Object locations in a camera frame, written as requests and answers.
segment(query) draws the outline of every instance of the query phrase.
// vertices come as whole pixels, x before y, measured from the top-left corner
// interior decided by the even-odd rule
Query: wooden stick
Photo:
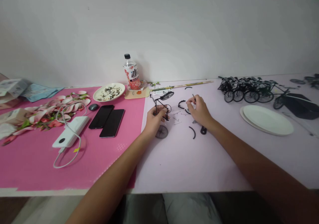
[[[191,83],[191,84],[185,84],[185,85],[178,85],[178,86],[169,86],[169,87],[163,87],[163,88],[157,88],[157,89],[152,89],[151,91],[158,91],[158,90],[168,90],[168,89],[173,89],[173,88],[179,88],[179,87],[185,87],[185,86],[193,86],[193,85],[200,85],[200,84],[207,84],[207,83],[212,83],[214,81],[203,81],[203,82],[197,82],[197,83]]]

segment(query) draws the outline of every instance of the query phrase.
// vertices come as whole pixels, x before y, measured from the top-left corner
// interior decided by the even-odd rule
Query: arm
[[[218,140],[246,180],[285,223],[319,223],[318,197],[291,175],[227,130],[199,95],[186,103],[193,118]]]
[[[146,127],[127,150],[89,189],[73,211],[66,224],[106,223],[112,216],[125,193],[130,177],[155,137],[166,108],[158,106],[159,114],[154,116],[155,107],[147,113]]]

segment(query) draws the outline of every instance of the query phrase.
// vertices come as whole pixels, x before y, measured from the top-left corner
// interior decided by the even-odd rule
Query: bowl
[[[101,94],[101,92],[107,87],[107,86],[116,86],[116,87],[119,87],[121,88],[121,92],[118,96],[114,97],[113,99],[111,100],[107,100],[107,101],[100,101],[98,100],[98,95]],[[105,86],[102,86],[101,88],[99,88],[97,91],[94,92],[93,94],[93,99],[97,102],[109,102],[109,101],[113,101],[113,100],[116,100],[117,98],[119,98],[125,91],[125,86],[121,83],[111,83],[111,84],[107,84]]]

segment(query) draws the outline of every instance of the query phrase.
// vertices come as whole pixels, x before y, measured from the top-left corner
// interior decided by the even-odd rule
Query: white wall
[[[319,71],[319,0],[0,0],[0,73],[47,86]]]

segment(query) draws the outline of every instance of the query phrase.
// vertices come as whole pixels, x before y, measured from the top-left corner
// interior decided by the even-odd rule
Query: floor
[[[210,193],[224,224],[282,222],[255,192]],[[1,224],[64,224],[82,196],[0,198]]]

